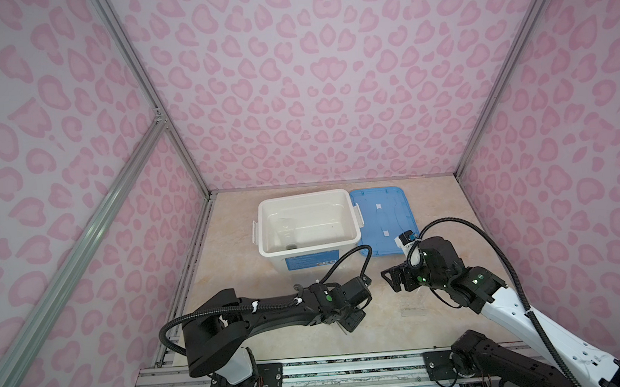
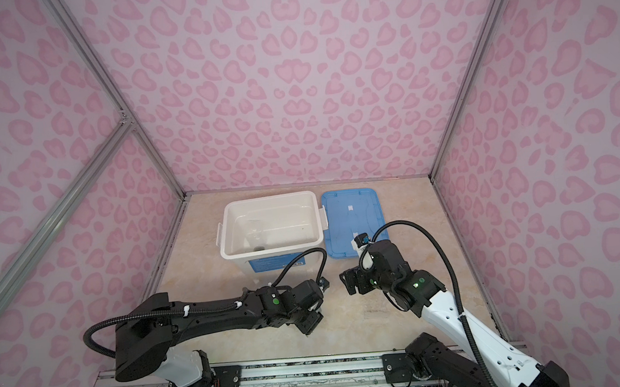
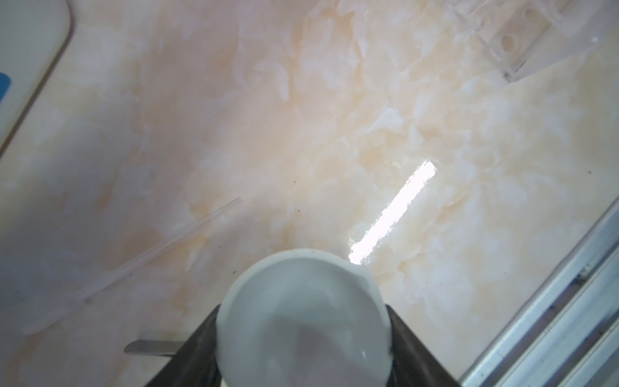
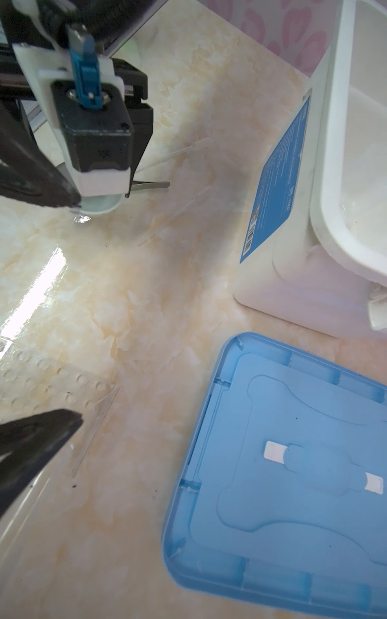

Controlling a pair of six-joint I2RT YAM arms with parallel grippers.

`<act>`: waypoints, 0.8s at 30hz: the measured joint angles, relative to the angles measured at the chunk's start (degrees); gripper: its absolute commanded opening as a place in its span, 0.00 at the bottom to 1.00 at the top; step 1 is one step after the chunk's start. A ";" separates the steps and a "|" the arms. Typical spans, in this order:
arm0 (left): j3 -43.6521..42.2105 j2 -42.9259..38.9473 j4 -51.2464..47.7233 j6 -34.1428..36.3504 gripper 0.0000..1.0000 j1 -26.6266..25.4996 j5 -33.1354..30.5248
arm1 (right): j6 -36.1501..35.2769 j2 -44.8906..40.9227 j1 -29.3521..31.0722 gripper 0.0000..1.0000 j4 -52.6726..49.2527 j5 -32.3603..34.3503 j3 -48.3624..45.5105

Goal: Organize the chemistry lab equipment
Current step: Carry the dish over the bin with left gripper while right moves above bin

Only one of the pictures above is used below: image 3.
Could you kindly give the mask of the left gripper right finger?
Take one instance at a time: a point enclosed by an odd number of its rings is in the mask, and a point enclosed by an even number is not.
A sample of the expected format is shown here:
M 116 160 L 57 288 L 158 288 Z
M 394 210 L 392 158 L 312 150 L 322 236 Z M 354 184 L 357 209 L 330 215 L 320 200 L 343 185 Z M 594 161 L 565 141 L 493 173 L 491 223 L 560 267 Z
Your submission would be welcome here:
M 459 387 L 454 377 L 437 361 L 391 306 L 393 366 L 387 387 Z

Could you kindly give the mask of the clear test tube rack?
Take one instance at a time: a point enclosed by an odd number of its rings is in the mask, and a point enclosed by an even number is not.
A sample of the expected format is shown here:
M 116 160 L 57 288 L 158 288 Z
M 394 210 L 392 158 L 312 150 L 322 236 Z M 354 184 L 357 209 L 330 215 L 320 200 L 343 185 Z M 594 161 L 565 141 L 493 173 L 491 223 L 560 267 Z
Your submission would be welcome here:
M 445 1 L 507 81 L 595 48 L 618 25 L 617 1 Z

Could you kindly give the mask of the white ceramic evaporating dish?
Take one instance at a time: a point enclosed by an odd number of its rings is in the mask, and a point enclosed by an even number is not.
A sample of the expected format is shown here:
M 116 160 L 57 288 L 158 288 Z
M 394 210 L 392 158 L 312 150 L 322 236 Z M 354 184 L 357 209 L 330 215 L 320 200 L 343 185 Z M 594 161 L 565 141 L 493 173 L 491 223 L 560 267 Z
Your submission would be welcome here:
M 392 328 L 367 269 L 315 249 L 275 253 L 244 272 L 216 319 L 228 386 L 384 386 Z

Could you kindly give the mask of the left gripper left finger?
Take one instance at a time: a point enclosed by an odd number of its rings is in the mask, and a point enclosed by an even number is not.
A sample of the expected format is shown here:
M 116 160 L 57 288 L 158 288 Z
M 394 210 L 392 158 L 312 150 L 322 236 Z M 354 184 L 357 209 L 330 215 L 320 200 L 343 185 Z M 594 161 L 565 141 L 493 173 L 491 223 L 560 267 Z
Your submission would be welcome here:
M 216 319 L 220 305 L 182 345 L 166 366 L 146 387 L 197 386 L 220 387 L 222 376 L 216 362 Z

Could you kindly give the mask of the white plastic storage bin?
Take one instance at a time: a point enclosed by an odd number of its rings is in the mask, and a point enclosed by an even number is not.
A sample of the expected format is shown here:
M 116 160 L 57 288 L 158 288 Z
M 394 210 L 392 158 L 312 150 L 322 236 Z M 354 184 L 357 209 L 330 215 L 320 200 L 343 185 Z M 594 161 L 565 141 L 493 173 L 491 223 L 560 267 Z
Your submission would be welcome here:
M 53 71 L 72 26 L 65 0 L 1 2 L 1 153 Z

